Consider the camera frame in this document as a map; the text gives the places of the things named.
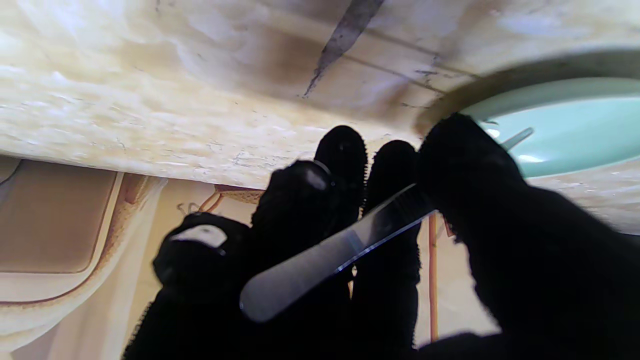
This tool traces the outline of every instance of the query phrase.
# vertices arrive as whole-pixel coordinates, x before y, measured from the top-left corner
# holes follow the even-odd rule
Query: copper pipe
[[[216,202],[214,202],[213,205],[209,206],[209,209],[206,209],[204,212],[213,213],[213,211],[218,207],[218,205],[220,205],[224,197],[225,197],[224,195],[220,194],[220,196],[218,196],[218,198],[216,199]]]
[[[436,248],[436,214],[429,216],[429,320],[431,342],[438,340],[438,273]]]

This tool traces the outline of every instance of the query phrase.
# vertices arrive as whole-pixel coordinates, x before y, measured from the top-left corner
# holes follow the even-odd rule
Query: marble countertop
[[[636,0],[386,0],[304,97],[348,4],[7,0],[0,154],[263,188],[338,124],[373,154],[502,91],[640,78]],[[534,182],[638,232],[622,167]]]

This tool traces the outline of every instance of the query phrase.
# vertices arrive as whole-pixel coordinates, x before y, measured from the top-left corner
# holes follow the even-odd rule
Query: metal blade
[[[347,229],[251,278],[240,293],[240,308],[254,322],[266,322],[434,211],[418,186],[411,184]]]

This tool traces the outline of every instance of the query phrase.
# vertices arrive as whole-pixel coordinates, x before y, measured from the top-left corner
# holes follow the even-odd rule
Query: stain
[[[327,68],[351,49],[384,2],[385,0],[352,0],[344,16],[333,30],[331,38],[324,46],[314,71],[314,77],[303,97],[308,97]]]

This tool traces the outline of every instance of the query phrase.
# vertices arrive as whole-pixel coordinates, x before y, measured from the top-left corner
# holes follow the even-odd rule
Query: dark stain
[[[422,87],[422,88],[426,88],[426,89],[429,89],[429,90],[435,91],[435,92],[437,92],[437,93],[439,93],[439,94],[444,94],[444,93],[445,93],[443,90],[440,90],[440,89],[434,88],[434,87],[430,86],[430,85],[429,85],[429,84],[427,84],[427,83],[421,83],[420,81],[416,81],[416,80],[414,80],[414,79],[412,79],[412,78],[409,78],[408,76],[406,76],[406,75],[404,75],[404,74],[401,74],[401,73],[399,73],[399,72],[396,72],[396,71],[393,71],[393,70],[390,70],[390,69],[386,69],[386,68],[384,68],[384,67],[380,67],[380,66],[378,66],[378,65],[375,65],[375,64],[372,64],[372,63],[368,63],[368,62],[366,62],[366,61],[362,61],[362,60],[360,60],[360,59],[352,58],[352,57],[350,57],[350,56],[348,56],[348,55],[345,55],[345,56],[344,56],[344,59],[345,59],[345,60],[353,61],[353,62],[355,62],[355,63],[359,63],[359,64],[361,64],[361,65],[365,65],[366,67],[370,67],[370,68],[372,68],[372,69],[376,69],[376,70],[379,70],[379,71],[382,71],[382,72],[386,72],[387,74],[395,75],[395,76],[397,76],[397,77],[399,77],[399,78],[403,78],[407,83],[414,84],[414,85],[420,86],[420,87]]]
[[[437,75],[438,74],[437,71],[428,71],[428,70],[416,70],[415,72],[418,73],[418,74],[425,75],[425,76]]]
[[[322,50],[304,98],[316,87],[327,68],[351,49],[384,2],[385,0],[352,0]]]

